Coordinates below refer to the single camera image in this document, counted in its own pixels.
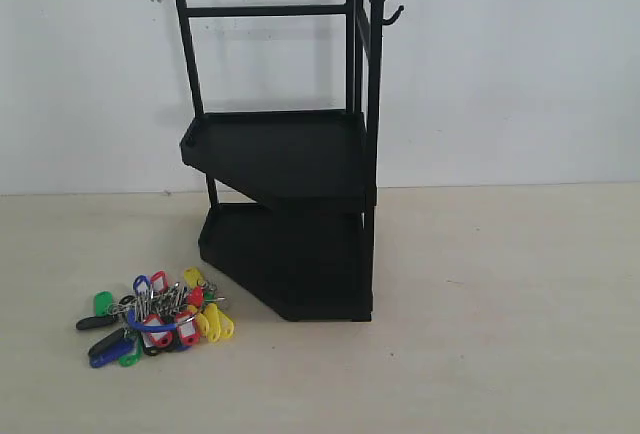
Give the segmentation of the colourful key tag bunch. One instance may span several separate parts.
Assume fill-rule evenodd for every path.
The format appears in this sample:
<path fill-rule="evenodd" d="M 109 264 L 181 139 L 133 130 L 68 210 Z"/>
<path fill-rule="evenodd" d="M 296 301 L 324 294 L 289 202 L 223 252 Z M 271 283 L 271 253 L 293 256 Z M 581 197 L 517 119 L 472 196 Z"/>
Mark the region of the colourful key tag bunch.
<path fill-rule="evenodd" d="M 185 352 L 202 342 L 217 343 L 235 334 L 235 324 L 220 306 L 226 298 L 196 267 L 172 283 L 164 271 L 139 275 L 131 292 L 117 300 L 109 291 L 93 298 L 94 314 L 75 324 L 79 332 L 112 327 L 93 344 L 89 365 L 131 367 L 144 357 Z"/>

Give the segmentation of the black two-tier metal rack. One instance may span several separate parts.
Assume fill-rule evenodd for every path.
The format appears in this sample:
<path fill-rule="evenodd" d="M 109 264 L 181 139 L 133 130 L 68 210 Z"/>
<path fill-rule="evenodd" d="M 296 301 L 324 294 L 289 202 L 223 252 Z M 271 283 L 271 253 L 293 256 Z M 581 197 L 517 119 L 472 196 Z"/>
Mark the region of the black two-tier metal rack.
<path fill-rule="evenodd" d="M 373 312 L 377 152 L 386 0 L 191 7 L 175 0 L 194 117 L 180 142 L 210 207 L 201 258 L 288 321 L 367 322 Z M 208 112 L 196 18 L 338 15 L 342 109 Z"/>

